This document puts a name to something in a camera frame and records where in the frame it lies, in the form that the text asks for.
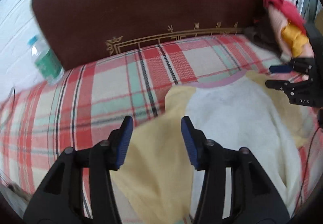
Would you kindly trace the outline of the red pink yellow clothes pile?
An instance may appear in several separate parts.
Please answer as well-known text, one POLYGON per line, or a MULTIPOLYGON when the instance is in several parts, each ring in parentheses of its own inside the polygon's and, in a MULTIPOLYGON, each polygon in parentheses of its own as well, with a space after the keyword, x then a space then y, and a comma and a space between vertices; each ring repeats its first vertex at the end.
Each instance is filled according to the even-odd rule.
POLYGON ((313 58, 314 52, 305 30, 305 21, 289 0, 263 0, 275 39, 281 50, 281 59, 313 58))

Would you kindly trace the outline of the white and yellow shirt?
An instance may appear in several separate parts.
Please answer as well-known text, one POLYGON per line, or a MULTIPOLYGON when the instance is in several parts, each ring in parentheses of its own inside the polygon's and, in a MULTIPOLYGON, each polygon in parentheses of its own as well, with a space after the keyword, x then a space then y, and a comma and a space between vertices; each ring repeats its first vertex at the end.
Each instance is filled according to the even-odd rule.
POLYGON ((298 149, 315 122, 311 111, 265 87, 266 76, 241 71, 229 78, 172 87, 165 112, 136 127, 125 162, 112 174, 123 223, 186 223, 197 210, 203 172, 194 171, 181 119, 222 147, 247 147, 293 212, 301 185, 298 149))

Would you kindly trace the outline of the red plaid bed blanket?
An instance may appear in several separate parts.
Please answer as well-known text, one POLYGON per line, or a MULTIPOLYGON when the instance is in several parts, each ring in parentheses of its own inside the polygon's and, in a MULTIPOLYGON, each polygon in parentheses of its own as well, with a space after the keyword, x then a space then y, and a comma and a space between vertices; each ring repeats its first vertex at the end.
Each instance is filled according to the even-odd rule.
MULTIPOLYGON (((134 131, 165 112, 172 87, 217 82, 241 71, 263 74, 266 80, 307 80, 294 70, 269 71, 271 65, 290 66, 291 60, 283 64, 242 35, 204 36, 88 63, 68 71, 54 86, 41 83, 14 94, 1 105, 1 207, 9 214, 2 221, 25 223, 30 200, 65 148, 93 147, 120 128, 125 116, 132 117, 134 131)), ((290 103, 290 92, 277 91, 290 103)), ((301 185, 288 223, 303 216, 322 188, 322 125, 314 119, 321 107, 304 107, 315 125, 298 149, 301 185)), ((88 168, 83 170, 83 214, 92 218, 88 168)))

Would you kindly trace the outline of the dark brown wooden headboard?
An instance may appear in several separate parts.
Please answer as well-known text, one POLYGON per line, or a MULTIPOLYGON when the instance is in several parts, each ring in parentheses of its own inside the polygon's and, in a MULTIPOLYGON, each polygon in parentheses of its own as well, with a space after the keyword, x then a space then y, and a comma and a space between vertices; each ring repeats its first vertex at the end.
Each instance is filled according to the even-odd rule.
POLYGON ((32 0, 32 9, 69 70, 167 41, 240 33, 262 14, 263 0, 32 0))

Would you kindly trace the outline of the green label water bottle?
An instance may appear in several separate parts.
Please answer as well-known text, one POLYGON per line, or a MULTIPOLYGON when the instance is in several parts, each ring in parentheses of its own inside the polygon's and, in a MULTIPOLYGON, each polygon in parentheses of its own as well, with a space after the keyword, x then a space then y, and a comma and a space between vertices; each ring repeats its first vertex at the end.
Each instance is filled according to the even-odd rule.
POLYGON ((49 84, 56 84, 64 74, 64 68, 46 39, 35 35, 28 41, 34 66, 49 84))

